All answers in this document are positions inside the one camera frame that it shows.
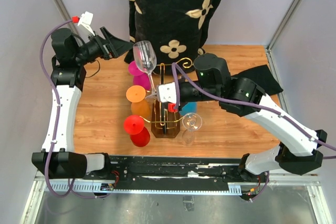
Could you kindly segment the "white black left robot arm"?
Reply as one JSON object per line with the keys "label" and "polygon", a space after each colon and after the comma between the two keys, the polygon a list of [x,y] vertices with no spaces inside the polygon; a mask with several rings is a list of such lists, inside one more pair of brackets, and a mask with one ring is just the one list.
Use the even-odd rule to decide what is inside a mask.
{"label": "white black left robot arm", "polygon": [[88,42],[69,28],[58,28],[50,35],[55,52],[52,73],[52,110],[47,136],[40,152],[32,154],[32,164],[50,179],[84,178],[94,173],[100,179],[112,175],[107,153],[79,154],[74,151],[74,125],[77,106],[86,78],[85,65],[97,58],[118,58],[133,47],[133,43],[115,37],[105,27],[101,36],[92,34]]}

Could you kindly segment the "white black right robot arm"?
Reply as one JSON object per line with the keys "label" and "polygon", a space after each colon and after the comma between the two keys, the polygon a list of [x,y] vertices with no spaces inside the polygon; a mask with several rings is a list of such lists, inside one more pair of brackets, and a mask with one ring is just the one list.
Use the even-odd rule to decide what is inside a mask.
{"label": "white black right robot arm", "polygon": [[283,169],[303,175],[321,167],[318,147],[326,142],[324,130],[311,130],[282,110],[258,84],[248,78],[232,77],[225,59],[203,54],[193,63],[197,80],[192,81],[178,64],[172,65],[176,104],[218,101],[221,109],[249,119],[274,135],[279,144],[262,153],[245,154],[238,177],[250,182],[263,172]]}

